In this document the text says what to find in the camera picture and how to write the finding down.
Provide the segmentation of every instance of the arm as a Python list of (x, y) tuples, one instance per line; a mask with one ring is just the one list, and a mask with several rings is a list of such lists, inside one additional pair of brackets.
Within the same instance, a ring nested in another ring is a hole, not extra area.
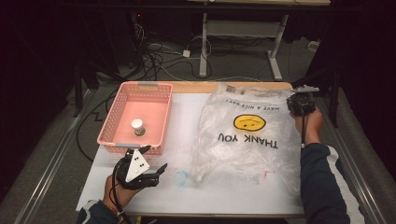
[[(302, 118), (296, 119), (301, 132)], [(309, 115), (305, 145), (301, 151), (301, 198), (307, 223), (364, 223), (359, 204), (342, 176), (338, 154), (320, 143), (322, 115)]]
[[(105, 195), (103, 200), (99, 201), (89, 201), (85, 204), (78, 213), (77, 223), (87, 223), (87, 224), (116, 224), (119, 223), (119, 218), (117, 216), (117, 207), (113, 203), (114, 198), (112, 194), (112, 175), (107, 177), (105, 185)], [(118, 184), (116, 179), (116, 192), (117, 198), (119, 200), (120, 206), (125, 207), (129, 201), (140, 191), (124, 189)]]

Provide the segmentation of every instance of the sleeve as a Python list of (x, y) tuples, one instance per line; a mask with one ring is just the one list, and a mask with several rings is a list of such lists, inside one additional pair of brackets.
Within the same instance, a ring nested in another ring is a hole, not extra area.
[(300, 164), (306, 223), (364, 223), (334, 148), (309, 144), (302, 148)]
[(77, 224), (117, 224), (119, 220), (101, 201), (89, 201), (79, 211)]

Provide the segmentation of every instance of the pink plastic basket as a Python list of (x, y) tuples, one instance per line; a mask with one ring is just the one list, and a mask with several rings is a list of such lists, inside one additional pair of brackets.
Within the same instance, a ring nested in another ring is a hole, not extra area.
[[(147, 155), (163, 154), (163, 139), (172, 103), (172, 85), (155, 82), (124, 82), (116, 95), (97, 142), (109, 152), (151, 145)], [(142, 119), (146, 133), (137, 136), (131, 126)]]

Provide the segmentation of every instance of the plastic bag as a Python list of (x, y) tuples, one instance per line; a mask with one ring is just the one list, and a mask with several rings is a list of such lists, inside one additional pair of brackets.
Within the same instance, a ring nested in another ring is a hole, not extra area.
[(219, 165), (260, 181), (282, 175), (300, 193), (300, 137), (286, 99), (290, 90), (236, 88), (219, 83), (202, 111), (192, 148), (191, 178), (201, 182)]

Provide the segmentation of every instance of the table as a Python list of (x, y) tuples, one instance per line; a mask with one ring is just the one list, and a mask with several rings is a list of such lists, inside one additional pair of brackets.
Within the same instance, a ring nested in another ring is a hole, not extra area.
[[(207, 0), (189, 0), (192, 2), (202, 2), (207, 5)], [(261, 4), (261, 5), (285, 5), (285, 6), (328, 6), (330, 0), (213, 0), (215, 3), (237, 3), (237, 4)], [(282, 80), (279, 66), (276, 62), (276, 53), (285, 31), (286, 22), (289, 15), (283, 15), (281, 22), (258, 22), (258, 21), (211, 21), (207, 19), (207, 13), (204, 13), (203, 31), (202, 31), (202, 48), (200, 60), (200, 77), (206, 77), (207, 66), (207, 36), (208, 35), (231, 35), (231, 36), (252, 36), (252, 37), (274, 37), (274, 47), (267, 50), (267, 57), (273, 71), (276, 81)]]
[[(153, 170), (168, 167), (156, 188), (144, 189), (125, 207), (131, 215), (192, 217), (302, 217), (304, 209), (298, 195), (291, 195), (279, 175), (264, 176), (260, 183), (243, 177), (209, 175), (199, 184), (189, 180), (194, 134), (201, 110), (215, 82), (166, 82), (174, 85), (173, 103), (163, 154), (145, 156)], [(261, 86), (290, 89), (288, 83), (237, 82), (233, 86)], [(122, 154), (98, 148), (90, 174), (78, 202), (79, 208), (90, 199), (101, 199), (106, 177), (112, 173)]]

